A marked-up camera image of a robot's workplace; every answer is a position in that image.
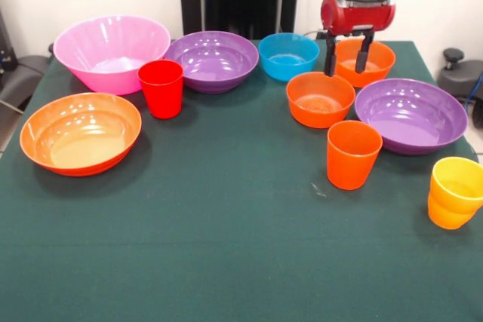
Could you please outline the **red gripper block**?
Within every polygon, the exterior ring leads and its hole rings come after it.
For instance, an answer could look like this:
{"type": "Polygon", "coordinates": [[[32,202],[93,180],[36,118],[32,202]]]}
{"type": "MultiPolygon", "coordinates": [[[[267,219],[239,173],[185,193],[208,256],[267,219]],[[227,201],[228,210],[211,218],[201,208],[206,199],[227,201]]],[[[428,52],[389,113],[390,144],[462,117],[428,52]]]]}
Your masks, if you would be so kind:
{"type": "Polygon", "coordinates": [[[321,21],[326,32],[326,57],[324,73],[333,76],[337,63],[336,37],[339,35],[363,35],[355,63],[355,71],[366,68],[374,33],[387,29],[395,17],[396,6],[387,2],[351,2],[347,0],[323,0],[321,21]]]}

